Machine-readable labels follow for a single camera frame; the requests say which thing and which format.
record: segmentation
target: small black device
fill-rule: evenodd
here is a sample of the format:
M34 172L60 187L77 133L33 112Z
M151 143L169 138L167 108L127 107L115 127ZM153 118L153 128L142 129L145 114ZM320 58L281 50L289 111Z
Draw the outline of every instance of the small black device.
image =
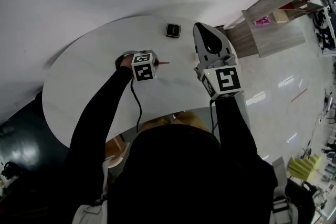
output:
M179 38L181 33L181 26L176 24L167 24L166 36Z

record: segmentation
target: red object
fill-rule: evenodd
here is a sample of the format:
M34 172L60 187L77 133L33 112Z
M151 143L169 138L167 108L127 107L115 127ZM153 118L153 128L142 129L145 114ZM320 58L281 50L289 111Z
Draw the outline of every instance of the red object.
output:
M308 88L306 88L302 93L300 93L298 96L296 96L292 101L290 101L290 102L293 102L297 97L299 97L300 95L302 95L305 91L307 91L308 90Z
M166 65L166 64L168 64L168 63L170 63L170 62L158 62L158 61L156 61L156 62L154 63L154 66L157 67L157 66L159 66L159 65Z
M279 9L294 9L294 5L290 2Z

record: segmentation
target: equipment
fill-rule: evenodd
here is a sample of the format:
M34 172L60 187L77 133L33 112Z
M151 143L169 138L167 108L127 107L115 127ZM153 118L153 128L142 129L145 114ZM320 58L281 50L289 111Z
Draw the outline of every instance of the equipment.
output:
M166 36L179 38L181 33L181 26L177 24L167 24Z
M241 89L241 68L231 51L228 39L217 29L196 23L193 29L200 63L194 70L211 100L232 97Z
M121 65L122 60L127 55L134 55L132 60L132 70L135 77L132 78L131 81L131 92L139 105L140 115L137 121L136 132L139 132L139 122L142 116L142 108L140 101L134 91L133 82L142 81L142 80L149 80L156 77L155 75L155 68L160 64L159 59L156 56L155 52L152 50L143 50L143 51L136 51L136 50L129 50L124 52L121 56L119 56L115 61L115 68L118 69Z
M11 179L14 176L20 176L22 174L22 169L15 164L13 161L9 161L5 164L1 174L7 179Z

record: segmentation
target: floor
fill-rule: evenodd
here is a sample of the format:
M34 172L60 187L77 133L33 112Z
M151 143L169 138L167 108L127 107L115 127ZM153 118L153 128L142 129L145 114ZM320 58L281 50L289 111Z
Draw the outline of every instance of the floor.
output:
M318 41L309 17L298 20L305 44L261 59L253 55L239 60L251 132L259 155L268 156L269 162L279 156L287 162L292 155L303 153L301 148L307 147L323 109L325 90L334 91L333 59L317 56ZM318 138L330 132L327 121L317 122L313 152L320 153Z
M5 165L12 160L28 171L61 169L68 148L58 141L33 106L25 106L0 126L0 162Z

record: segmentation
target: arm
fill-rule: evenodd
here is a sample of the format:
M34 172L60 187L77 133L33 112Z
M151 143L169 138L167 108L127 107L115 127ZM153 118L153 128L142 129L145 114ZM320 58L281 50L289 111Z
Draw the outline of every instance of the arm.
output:
M121 66L87 104L73 132L66 167L77 167L77 161L85 157L90 162L99 160L101 168L105 159L106 137L119 100L131 79L132 70Z
M235 156L240 163L246 161L246 156L260 158L256 143L240 113L236 99L224 98L216 100L215 103L219 137L225 152Z
M80 205L92 204L102 194L105 142L119 100L132 79L132 57L93 96L82 112L71 139L59 190L51 213L54 220L71 222Z

